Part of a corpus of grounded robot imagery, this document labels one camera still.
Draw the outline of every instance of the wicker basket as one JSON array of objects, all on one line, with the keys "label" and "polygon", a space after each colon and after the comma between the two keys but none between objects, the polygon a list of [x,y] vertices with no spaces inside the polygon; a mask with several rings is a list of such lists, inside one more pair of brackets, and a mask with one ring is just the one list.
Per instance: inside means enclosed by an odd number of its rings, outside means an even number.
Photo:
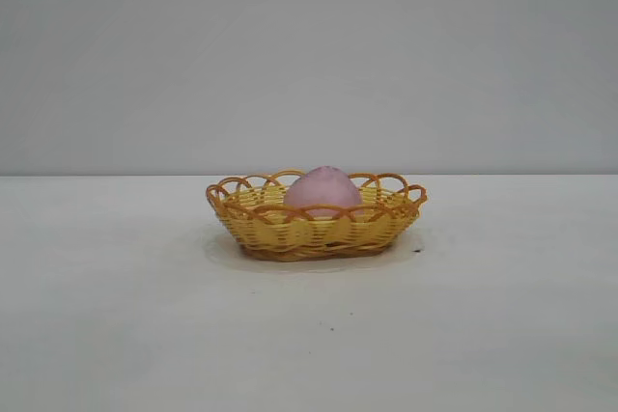
[{"label": "wicker basket", "polygon": [[[425,188],[408,185],[396,174],[351,174],[361,179],[362,206],[314,205],[296,208],[283,205],[288,189],[279,178],[304,175],[287,170],[274,175],[225,178],[206,190],[217,218],[249,256],[265,261],[302,261],[372,256],[393,240],[420,215],[427,201]],[[385,179],[395,179],[402,188],[387,190]],[[255,186],[252,180],[262,185]],[[413,200],[411,191],[418,191]],[[314,218],[307,211],[328,208],[332,218]]]}]

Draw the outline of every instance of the pink object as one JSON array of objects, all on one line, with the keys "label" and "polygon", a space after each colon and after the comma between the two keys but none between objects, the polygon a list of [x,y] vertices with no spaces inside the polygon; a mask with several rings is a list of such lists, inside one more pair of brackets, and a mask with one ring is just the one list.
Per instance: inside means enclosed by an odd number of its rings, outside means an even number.
[{"label": "pink object", "polygon": [[[322,166],[297,179],[288,189],[283,204],[294,207],[333,205],[352,207],[362,205],[363,200],[354,183],[343,171],[331,166]],[[334,216],[333,209],[307,211],[314,217]]]}]

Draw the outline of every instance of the table surface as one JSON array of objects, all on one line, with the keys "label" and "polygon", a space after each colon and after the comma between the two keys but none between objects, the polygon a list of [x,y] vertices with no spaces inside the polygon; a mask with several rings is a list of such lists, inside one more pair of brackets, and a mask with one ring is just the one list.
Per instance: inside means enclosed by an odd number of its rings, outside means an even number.
[{"label": "table surface", "polygon": [[0,179],[0,410],[618,410],[618,177],[410,176],[393,250],[288,264],[218,179]]}]

